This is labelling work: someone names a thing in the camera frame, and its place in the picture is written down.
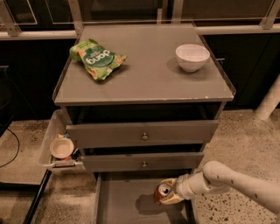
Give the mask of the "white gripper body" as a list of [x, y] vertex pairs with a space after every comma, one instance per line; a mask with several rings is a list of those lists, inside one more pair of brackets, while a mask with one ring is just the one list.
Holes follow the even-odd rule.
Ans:
[[208, 190], [208, 182], [202, 172], [181, 175], [176, 180], [175, 193], [183, 200], [190, 200]]

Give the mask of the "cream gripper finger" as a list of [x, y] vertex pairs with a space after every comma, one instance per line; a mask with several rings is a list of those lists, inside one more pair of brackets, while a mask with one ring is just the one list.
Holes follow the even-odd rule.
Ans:
[[175, 186], [176, 181], [177, 180], [175, 178], [167, 178], [167, 179], [162, 180], [160, 182], [160, 185], [165, 184], [165, 185], [168, 185], [168, 186]]
[[177, 204], [183, 200], [182, 197], [179, 197], [176, 193], [171, 192], [167, 196], [164, 196], [161, 200], [160, 203], [163, 205], [172, 205], [172, 204]]

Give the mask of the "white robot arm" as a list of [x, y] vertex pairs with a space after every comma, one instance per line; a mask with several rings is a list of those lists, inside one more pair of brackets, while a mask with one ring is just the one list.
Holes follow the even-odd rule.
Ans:
[[170, 202], [191, 203], [188, 224], [279, 224], [279, 80], [257, 110], [224, 111], [194, 174], [172, 178]]

